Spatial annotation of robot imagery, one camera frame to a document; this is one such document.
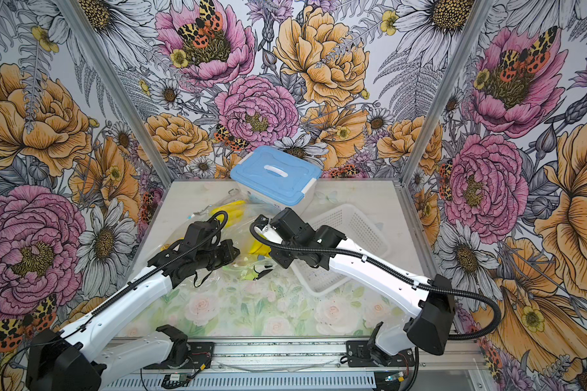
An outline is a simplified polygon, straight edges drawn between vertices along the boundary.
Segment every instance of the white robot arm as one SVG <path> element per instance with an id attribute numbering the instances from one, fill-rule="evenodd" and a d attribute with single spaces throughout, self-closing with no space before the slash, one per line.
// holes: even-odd
<path id="1" fill-rule="evenodd" d="M 221 223 L 216 219 L 219 215 L 224 217 Z M 83 390 L 97 390 L 150 364 L 180 366 L 188 355 L 187 336 L 169 325 L 112 350 L 104 347 L 149 304 L 194 276 L 196 270 L 215 270 L 234 261 L 239 250 L 230 240 L 219 242 L 219 232 L 226 222 L 227 214 L 221 211 L 207 222 L 191 224 L 184 239 L 157 254 L 133 281 L 91 313 L 64 327 L 60 334 L 45 330 L 36 336 L 26 386 L 31 391 L 66 391 L 78 384 Z M 378 365 L 413 346 L 441 355 L 447 339 L 478 338 L 500 323 L 495 301 L 477 293 L 453 290 L 450 281 L 440 275 L 434 280 L 413 275 L 376 258 L 328 226 L 315 231 L 289 208 L 271 220 L 260 215 L 250 232 L 272 248 L 270 256 L 280 266 L 287 268 L 299 258 L 311 267 L 334 270 L 383 294 L 404 310 L 404 325 L 377 325 L 371 357 Z M 454 295 L 491 305 L 494 321 L 479 332 L 449 335 Z"/>

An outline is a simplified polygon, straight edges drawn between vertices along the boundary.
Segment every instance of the lid handle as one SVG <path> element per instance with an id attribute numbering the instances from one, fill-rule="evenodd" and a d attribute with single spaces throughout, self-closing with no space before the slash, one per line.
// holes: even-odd
<path id="1" fill-rule="evenodd" d="M 289 176 L 288 173 L 284 172 L 282 169 L 274 167 L 274 166 L 270 166 L 270 165 L 265 165 L 263 166 L 263 168 L 265 168 L 268 171 L 271 171 L 273 173 L 276 173 L 284 178 L 286 178 L 287 176 Z"/>

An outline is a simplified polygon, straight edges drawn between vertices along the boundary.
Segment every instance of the blue lid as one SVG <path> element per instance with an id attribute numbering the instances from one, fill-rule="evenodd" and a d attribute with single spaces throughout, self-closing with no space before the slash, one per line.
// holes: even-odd
<path id="1" fill-rule="evenodd" d="M 288 206 L 303 198 L 302 189 L 322 174 L 321 168 L 271 146 L 262 145 L 230 171 L 230 177 Z"/>

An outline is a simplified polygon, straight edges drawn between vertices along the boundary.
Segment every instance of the red wire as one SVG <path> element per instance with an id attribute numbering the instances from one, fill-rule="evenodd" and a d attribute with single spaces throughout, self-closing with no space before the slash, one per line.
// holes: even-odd
<path id="1" fill-rule="evenodd" d="M 407 374 L 406 374 L 404 377 L 408 377 L 408 376 L 409 376 L 409 362 L 407 361 L 407 358 L 404 356 L 404 354 L 402 354 L 402 353 L 399 353 L 399 355 L 401 355 L 401 356 L 402 356 L 402 358 L 404 358 L 404 364 L 405 364 L 405 365 L 406 365 L 406 367 L 407 367 Z"/>

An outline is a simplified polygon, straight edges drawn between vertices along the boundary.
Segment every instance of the plastic container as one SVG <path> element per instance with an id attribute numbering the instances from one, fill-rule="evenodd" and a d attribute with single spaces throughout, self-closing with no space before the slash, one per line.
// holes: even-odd
<path id="1" fill-rule="evenodd" d="M 240 161 L 230 177 L 251 203 L 266 203 L 278 210 L 302 213 L 315 192 L 321 168 L 267 145 L 258 147 Z"/>
<path id="2" fill-rule="evenodd" d="M 343 204 L 308 221 L 314 230 L 328 225 L 342 231 L 363 249 L 380 258 L 391 251 L 391 246 L 383 234 L 366 215 L 351 204 Z M 291 269 L 309 293 L 320 297 L 344 284 L 350 277 L 323 268 L 314 269 L 301 260 L 294 260 Z"/>

